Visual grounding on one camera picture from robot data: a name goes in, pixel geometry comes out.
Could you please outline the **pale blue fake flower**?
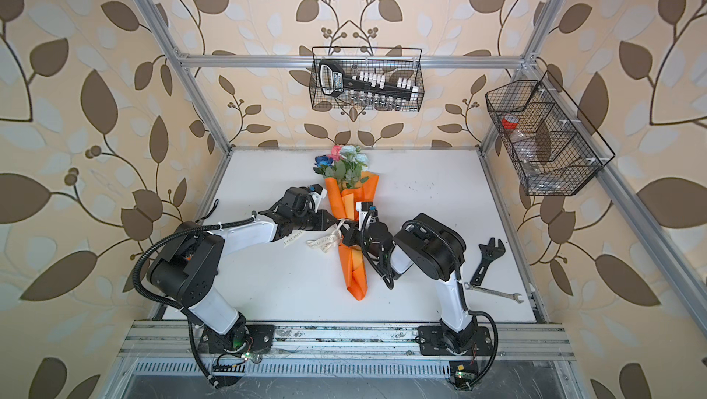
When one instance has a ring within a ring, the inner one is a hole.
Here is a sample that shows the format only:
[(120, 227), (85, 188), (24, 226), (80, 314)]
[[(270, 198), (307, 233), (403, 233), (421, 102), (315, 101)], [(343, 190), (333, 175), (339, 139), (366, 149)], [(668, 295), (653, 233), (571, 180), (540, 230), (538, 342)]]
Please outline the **pale blue fake flower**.
[(335, 177), (340, 189), (354, 189), (369, 166), (369, 159), (360, 146), (346, 145), (339, 151), (340, 159), (335, 167)]

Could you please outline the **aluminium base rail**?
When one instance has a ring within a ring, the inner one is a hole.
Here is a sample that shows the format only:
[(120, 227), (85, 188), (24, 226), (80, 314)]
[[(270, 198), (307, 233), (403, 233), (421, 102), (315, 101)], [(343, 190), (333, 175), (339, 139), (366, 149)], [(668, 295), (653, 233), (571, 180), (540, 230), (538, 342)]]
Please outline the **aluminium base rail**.
[(250, 323), (254, 341), (240, 357), (217, 349), (211, 337), (199, 349), (207, 369), (219, 378), (408, 378), (447, 379), (460, 365), (495, 368), (528, 362), (549, 367), (568, 384), (576, 379), (576, 357), (561, 325), (502, 323), (493, 340), (463, 354), (435, 345), (430, 323)]

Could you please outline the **silver small wrench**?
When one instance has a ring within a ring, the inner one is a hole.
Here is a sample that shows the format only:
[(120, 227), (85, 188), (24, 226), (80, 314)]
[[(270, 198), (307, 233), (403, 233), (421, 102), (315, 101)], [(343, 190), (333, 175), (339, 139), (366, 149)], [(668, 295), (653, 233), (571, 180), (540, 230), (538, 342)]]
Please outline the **silver small wrench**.
[(485, 293), (485, 294), (496, 296), (499, 298), (509, 299), (509, 300), (514, 301), (518, 304), (522, 304), (525, 302), (525, 299), (523, 298), (523, 296), (520, 293), (506, 293), (506, 292), (499, 291), (499, 290), (492, 290), (491, 288), (473, 286), (469, 283), (464, 283), (463, 286), (464, 286), (465, 290), (478, 291), (480, 293)]

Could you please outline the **yellow tape measure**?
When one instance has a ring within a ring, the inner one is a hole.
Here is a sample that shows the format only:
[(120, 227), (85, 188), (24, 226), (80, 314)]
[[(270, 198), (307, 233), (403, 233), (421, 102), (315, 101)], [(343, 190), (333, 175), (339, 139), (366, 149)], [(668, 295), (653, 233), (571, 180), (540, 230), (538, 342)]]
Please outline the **yellow tape measure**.
[(213, 202), (211, 209), (209, 209), (208, 212), (204, 216), (199, 218), (198, 222), (203, 222), (203, 221), (208, 220), (208, 218), (210, 218), (214, 214), (214, 212), (217, 210), (218, 205), (219, 205), (219, 199), (216, 198)]

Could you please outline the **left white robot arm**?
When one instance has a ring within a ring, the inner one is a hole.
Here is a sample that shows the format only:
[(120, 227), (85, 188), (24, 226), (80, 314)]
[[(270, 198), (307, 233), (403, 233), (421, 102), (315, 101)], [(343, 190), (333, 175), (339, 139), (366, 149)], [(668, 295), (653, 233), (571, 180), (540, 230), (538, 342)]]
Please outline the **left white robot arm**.
[(320, 208), (324, 196), (321, 185), (290, 187), (272, 207), (254, 211), (245, 220), (212, 225), (184, 222), (136, 259), (131, 275), (134, 289), (226, 336), (242, 327), (245, 319), (215, 288), (221, 259), (279, 242), (295, 231), (327, 231), (337, 219)]

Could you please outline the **dark blue fake rose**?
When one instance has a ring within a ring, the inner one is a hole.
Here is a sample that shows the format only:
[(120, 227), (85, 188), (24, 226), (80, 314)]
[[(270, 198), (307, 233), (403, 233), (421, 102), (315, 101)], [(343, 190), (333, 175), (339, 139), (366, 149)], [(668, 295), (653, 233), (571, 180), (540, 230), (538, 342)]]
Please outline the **dark blue fake rose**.
[(330, 156), (318, 156), (315, 158), (315, 165), (313, 167), (313, 171), (316, 172), (316, 174), (327, 176), (328, 172), (330, 171), (330, 168), (333, 167), (333, 164), (334, 159), (332, 159)]

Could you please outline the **orange wrapping paper sheet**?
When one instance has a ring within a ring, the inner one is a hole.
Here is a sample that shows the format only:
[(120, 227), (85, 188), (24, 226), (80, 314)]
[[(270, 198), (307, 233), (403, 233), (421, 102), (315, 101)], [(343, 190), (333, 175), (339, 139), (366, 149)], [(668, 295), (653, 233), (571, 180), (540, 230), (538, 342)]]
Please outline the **orange wrapping paper sheet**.
[[(326, 178), (325, 188), (333, 216), (337, 220), (363, 220), (364, 215), (358, 215), (356, 211), (357, 204), (374, 202), (378, 182), (377, 174), (363, 172), (362, 183), (354, 189), (341, 191), (335, 178)], [(339, 256), (346, 288), (357, 301), (362, 301), (367, 294), (367, 280), (361, 247), (340, 244)]]

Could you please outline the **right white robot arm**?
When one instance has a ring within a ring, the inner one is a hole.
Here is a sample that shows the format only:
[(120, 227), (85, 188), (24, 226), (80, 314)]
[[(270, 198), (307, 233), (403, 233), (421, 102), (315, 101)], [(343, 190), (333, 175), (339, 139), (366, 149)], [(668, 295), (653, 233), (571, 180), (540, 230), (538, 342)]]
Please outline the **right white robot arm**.
[(395, 280), (412, 266), (436, 283), (443, 349), (464, 354), (478, 346), (476, 338), (487, 344), (491, 342), (478, 326), (478, 318), (488, 314), (472, 311), (466, 303), (461, 278), (466, 244), (456, 231), (420, 213), (391, 234), (388, 226), (377, 218), (377, 211), (370, 209), (362, 220), (346, 220), (342, 233), (342, 243), (359, 247), (390, 290)]

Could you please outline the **white ribbon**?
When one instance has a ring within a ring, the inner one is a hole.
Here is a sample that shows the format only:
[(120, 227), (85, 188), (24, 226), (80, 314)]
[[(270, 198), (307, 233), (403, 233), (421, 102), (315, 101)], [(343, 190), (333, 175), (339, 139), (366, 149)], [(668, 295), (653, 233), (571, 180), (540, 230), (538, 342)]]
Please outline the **white ribbon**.
[(283, 239), (285, 247), (303, 242), (308, 248), (319, 250), (322, 253), (329, 253), (336, 250), (344, 239), (342, 228), (345, 221), (341, 220), (324, 232), (294, 231)]

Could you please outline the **black socket wrench set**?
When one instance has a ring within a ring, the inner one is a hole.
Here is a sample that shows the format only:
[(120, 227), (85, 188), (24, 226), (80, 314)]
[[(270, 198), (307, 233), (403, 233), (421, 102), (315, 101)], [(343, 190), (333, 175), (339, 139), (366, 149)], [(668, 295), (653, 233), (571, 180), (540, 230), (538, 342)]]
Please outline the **black socket wrench set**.
[(425, 94), (419, 63), (374, 58), (322, 58), (312, 64), (310, 94), (345, 104), (417, 105)]

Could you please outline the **clear bottle red cap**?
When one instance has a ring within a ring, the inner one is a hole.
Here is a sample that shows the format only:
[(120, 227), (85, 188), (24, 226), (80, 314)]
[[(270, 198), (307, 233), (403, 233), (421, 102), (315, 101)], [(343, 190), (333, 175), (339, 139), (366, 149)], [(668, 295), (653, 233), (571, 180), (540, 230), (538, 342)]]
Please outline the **clear bottle red cap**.
[(549, 141), (541, 135), (523, 132), (517, 115), (506, 113), (501, 120), (511, 147), (511, 159), (529, 174), (540, 172), (548, 159)]

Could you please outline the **black adjustable wrench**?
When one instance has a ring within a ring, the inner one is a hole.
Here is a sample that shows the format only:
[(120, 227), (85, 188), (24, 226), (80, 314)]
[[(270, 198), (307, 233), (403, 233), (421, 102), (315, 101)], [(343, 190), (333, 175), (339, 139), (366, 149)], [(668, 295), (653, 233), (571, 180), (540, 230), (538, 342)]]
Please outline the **black adjustable wrench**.
[(493, 262), (506, 254), (506, 246), (502, 240), (497, 238), (491, 238), (487, 244), (479, 244), (479, 249), (481, 252), (481, 262), (478, 265), (476, 271), (474, 272), (469, 285), (471, 287), (482, 286), (483, 280)]

